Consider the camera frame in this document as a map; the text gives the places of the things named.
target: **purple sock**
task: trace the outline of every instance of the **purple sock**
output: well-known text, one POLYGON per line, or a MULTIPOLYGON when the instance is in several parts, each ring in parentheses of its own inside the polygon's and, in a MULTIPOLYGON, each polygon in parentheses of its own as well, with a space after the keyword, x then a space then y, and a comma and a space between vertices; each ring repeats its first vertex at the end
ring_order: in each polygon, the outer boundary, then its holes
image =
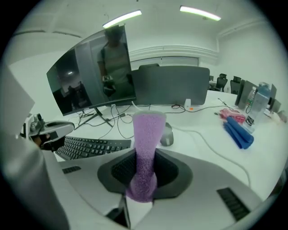
POLYGON ((154 111, 141 111, 133 115, 134 146, 136 148, 136 174, 132 178, 126 195, 138 202, 151 202, 157 188, 154 172, 154 155, 160 142, 166 115, 154 111))

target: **black holder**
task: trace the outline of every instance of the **black holder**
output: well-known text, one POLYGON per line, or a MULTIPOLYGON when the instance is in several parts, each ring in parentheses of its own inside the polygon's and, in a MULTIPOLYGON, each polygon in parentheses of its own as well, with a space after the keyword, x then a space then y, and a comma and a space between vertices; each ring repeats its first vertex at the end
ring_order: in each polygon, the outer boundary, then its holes
MULTIPOLYGON (((154 199, 175 198, 190 185, 193 175, 184 162, 159 149, 155 150, 154 172, 157 189, 154 199)), ((103 164, 97 172, 98 179, 109 192, 125 194, 136 173, 136 149, 103 164)))

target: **white cable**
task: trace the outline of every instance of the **white cable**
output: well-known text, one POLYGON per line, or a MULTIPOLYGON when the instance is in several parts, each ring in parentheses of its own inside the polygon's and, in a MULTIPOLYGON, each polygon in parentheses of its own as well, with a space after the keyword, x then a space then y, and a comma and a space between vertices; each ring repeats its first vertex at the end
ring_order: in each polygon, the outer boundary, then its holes
POLYGON ((134 101, 132 101, 132 105, 133 105, 136 109, 138 109, 139 111, 142 111, 142 109, 140 109, 137 105, 134 104, 134 101))
POLYGON ((197 134, 204 140, 205 144, 212 150, 212 152, 214 152, 216 155, 224 158, 225 160, 230 161, 231 163, 237 165, 239 168, 241 168, 241 169, 246 173, 246 176, 247 176, 247 179, 248 179, 248 186, 249 186, 249 188, 251 188, 251 180, 250 180, 250 176, 249 176, 248 171, 247 171, 242 165, 238 164, 237 162, 235 162, 235 161, 233 161, 233 160, 231 160, 231 159, 228 159, 227 157, 224 157, 224 156, 220 155, 219 153, 217 153, 217 152, 209 145, 209 143, 206 141, 206 139, 203 137, 203 135, 202 135, 200 132, 195 131, 195 130, 190 130, 190 129, 179 128, 179 127, 177 127, 177 126, 172 126, 172 127, 173 127, 174 129, 178 129, 178 130, 180 130, 180 131, 182 131, 182 132, 185 132, 185 133, 186 133, 186 132, 197 133, 197 134))

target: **monitor stand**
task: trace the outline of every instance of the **monitor stand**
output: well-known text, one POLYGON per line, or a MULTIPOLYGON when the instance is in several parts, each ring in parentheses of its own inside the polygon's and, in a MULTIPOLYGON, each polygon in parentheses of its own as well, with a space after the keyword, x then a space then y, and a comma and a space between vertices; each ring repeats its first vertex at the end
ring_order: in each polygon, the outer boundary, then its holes
POLYGON ((87 119, 86 121, 84 121, 83 123, 81 123, 80 125, 78 125, 74 130, 78 129, 79 127, 81 127, 82 125, 84 125, 85 123, 87 123, 88 121, 92 120, 94 117, 101 117, 103 119, 103 121, 105 121, 108 125, 111 126, 111 128, 113 128, 113 126, 108 122, 108 120, 106 120, 104 117, 103 117, 103 114, 97 109, 97 108, 94 108, 96 110, 96 113, 91 116, 89 119, 87 119))

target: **ceiling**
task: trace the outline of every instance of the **ceiling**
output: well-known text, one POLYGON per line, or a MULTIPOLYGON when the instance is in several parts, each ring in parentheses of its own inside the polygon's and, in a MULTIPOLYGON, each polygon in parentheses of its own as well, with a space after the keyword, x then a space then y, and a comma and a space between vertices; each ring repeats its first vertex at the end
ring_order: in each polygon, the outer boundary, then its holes
POLYGON ((248 0, 43 0, 16 32, 45 31, 81 38, 103 29, 111 19, 140 9, 141 16, 125 21, 129 33, 161 36, 183 31, 217 35, 241 21, 261 18, 248 0), (180 12, 190 6, 220 16, 218 22, 180 12))

